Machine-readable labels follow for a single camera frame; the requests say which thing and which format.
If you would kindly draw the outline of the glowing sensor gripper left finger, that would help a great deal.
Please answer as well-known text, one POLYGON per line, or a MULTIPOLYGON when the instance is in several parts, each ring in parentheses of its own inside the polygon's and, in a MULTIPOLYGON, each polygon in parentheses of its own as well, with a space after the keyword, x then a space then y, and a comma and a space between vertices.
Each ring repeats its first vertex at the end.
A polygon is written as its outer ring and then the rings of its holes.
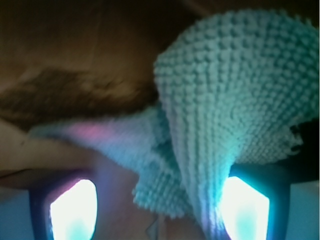
POLYGON ((20 170, 0 178, 2 240, 90 240, 96 185, 81 170, 20 170))

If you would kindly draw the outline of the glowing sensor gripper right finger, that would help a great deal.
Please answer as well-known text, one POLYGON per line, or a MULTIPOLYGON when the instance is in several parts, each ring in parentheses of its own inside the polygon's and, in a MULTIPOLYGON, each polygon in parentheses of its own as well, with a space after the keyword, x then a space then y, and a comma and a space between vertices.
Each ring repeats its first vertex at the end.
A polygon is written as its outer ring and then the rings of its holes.
POLYGON ((319 165, 235 164, 221 199, 232 240, 318 240, 319 165))

